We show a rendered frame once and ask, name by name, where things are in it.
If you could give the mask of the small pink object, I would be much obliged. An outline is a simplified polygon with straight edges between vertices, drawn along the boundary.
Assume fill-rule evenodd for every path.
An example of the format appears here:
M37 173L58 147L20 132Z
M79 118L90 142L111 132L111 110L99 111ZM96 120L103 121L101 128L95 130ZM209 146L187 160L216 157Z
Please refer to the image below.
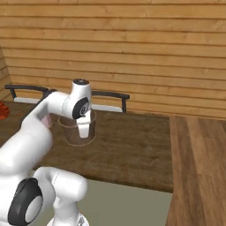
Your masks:
M51 125L52 125L52 123L51 123L51 116L50 115L45 116L41 121L48 128L50 128Z

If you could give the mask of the red round object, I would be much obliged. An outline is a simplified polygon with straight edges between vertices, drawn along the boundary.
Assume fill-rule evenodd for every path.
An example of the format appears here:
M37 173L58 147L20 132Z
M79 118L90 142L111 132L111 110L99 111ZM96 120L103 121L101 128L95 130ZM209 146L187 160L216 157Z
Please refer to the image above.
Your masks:
M3 102L0 102L0 120L6 119L9 114L9 108Z

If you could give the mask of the brown round basket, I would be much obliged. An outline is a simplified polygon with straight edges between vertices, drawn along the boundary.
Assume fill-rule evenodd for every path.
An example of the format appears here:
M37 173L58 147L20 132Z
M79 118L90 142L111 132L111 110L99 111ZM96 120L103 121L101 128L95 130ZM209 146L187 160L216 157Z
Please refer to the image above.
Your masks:
M95 139L95 120L96 113L91 111L91 123L89 125L89 136L85 139L82 139L79 136L79 128L77 126L76 120L72 120L66 117L59 117L58 123L61 125L64 131L64 137L66 142L69 145L75 147L82 147L85 145L89 145Z

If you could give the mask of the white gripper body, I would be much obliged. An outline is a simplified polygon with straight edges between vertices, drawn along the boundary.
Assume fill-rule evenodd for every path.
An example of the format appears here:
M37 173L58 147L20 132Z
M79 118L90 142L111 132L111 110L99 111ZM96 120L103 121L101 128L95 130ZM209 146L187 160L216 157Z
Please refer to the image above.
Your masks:
M76 120L79 128L79 136L85 139L89 136L89 125L91 123L91 112L88 111L83 117Z

